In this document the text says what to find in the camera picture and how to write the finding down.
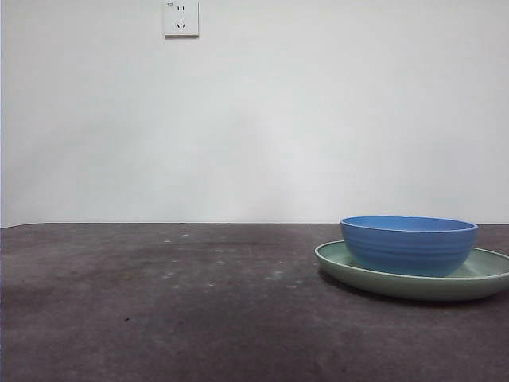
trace blue bowl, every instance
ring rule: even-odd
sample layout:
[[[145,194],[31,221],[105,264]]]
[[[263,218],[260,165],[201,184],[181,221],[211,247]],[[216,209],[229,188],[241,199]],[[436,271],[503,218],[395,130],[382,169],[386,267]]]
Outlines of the blue bowl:
[[[460,267],[477,233],[472,223],[419,216],[354,216],[340,226],[348,250],[363,267],[435,277]]]

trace wall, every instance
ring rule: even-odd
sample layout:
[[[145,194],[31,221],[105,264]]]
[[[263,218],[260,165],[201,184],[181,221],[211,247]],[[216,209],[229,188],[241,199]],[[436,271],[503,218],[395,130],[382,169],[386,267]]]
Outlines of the wall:
[[[509,223],[509,2],[2,2],[2,226]]]

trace electrical outlet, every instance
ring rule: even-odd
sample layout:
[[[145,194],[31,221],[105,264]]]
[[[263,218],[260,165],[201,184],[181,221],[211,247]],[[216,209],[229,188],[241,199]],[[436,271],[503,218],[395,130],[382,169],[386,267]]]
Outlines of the electrical outlet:
[[[199,37],[198,0],[168,0],[164,5],[165,37]]]

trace green plate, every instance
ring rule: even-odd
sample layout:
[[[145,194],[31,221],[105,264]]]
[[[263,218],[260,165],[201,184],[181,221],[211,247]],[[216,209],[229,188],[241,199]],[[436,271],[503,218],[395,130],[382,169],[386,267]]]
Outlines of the green plate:
[[[487,297],[509,287],[509,257],[473,248],[464,264],[446,277],[396,275],[370,271],[353,259],[344,241],[317,247],[321,267],[335,279],[392,297],[460,301]]]

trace table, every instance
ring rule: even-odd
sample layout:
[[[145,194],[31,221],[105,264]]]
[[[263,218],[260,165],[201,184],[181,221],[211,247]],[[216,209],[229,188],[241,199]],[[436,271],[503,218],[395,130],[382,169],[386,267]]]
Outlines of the table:
[[[345,286],[334,224],[2,230],[2,381],[507,381],[509,291],[413,302]],[[477,247],[509,254],[509,225]]]

